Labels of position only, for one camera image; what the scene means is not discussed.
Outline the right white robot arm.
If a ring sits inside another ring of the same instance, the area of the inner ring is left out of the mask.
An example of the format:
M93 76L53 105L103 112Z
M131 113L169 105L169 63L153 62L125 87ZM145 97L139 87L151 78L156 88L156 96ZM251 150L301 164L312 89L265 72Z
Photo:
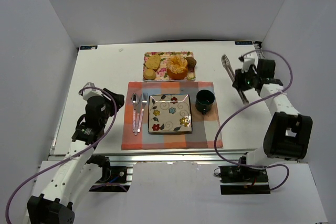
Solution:
M280 160L297 161L305 158L313 121L300 114L283 92L283 83L275 79L273 60L239 58L243 66L235 70L233 87L240 93L255 89L261 98L276 96L265 101L272 115L262 147L246 154L247 165L269 166Z

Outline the metal tongs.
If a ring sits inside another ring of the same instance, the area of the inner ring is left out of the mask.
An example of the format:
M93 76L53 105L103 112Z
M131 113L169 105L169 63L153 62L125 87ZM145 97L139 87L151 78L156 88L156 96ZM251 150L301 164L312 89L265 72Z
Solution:
M228 57L226 55L223 55L221 57L221 61L222 61L222 65L225 68L225 70L227 71L231 81L234 82L235 81L235 74L233 72L233 69L231 67L231 64L230 64L230 61L229 61ZM247 105L249 103L249 101L246 98L245 94L240 90L236 90L236 91L237 91L238 95L240 96L243 105Z

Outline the orange sugar-topped bun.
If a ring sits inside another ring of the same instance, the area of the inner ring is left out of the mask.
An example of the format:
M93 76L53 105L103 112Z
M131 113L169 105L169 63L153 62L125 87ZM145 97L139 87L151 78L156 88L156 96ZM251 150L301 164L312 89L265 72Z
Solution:
M167 74L173 80L182 80L188 74L188 62L185 58L175 55L167 60Z

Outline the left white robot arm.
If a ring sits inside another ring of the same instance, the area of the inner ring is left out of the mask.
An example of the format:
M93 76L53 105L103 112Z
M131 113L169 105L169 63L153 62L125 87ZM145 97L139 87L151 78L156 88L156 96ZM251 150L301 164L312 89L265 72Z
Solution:
M54 177L40 193L27 203L30 223L73 223L75 208L98 181L111 175L108 157L94 155L98 143L106 136L109 118L124 106L124 95L98 89L88 83L79 95L86 101L85 113L76 123L71 143Z

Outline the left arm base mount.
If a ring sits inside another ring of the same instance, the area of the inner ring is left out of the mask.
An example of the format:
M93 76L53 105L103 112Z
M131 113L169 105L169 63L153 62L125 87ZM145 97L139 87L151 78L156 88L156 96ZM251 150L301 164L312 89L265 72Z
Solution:
M131 185L133 168L110 161L103 166L102 177L90 188L90 192L126 193Z

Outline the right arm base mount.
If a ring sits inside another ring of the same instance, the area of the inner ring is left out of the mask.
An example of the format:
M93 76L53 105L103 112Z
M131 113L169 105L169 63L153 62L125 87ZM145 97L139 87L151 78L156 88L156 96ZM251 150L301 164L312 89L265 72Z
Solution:
M242 166L219 166L214 169L214 176L220 179L222 195L270 194L265 170Z

